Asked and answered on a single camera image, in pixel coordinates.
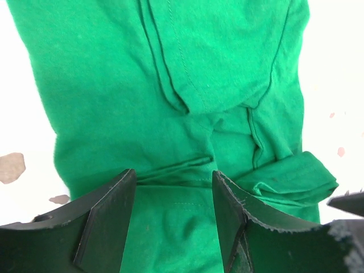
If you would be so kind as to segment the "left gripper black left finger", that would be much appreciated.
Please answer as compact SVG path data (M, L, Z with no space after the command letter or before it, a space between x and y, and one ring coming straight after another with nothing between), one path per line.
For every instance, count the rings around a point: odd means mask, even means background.
M1 226L1 272L119 272L137 185L111 182L29 223Z

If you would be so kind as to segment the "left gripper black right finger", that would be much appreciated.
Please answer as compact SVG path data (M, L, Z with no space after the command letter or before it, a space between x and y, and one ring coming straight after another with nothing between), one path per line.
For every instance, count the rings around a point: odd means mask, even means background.
M363 220L317 224L283 213L220 171L213 205L225 272L363 272Z

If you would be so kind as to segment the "green t-shirt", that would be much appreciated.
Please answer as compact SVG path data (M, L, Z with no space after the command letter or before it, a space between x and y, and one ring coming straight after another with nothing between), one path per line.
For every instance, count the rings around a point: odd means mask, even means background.
M319 222L337 182L302 150L307 1L8 1L72 199L138 177L122 272L222 272L219 170Z

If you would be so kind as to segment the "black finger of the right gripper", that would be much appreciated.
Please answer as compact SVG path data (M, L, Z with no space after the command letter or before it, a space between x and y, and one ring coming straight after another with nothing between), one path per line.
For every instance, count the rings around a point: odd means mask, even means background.
M328 201L327 205L357 216L364 216L363 192L333 197Z

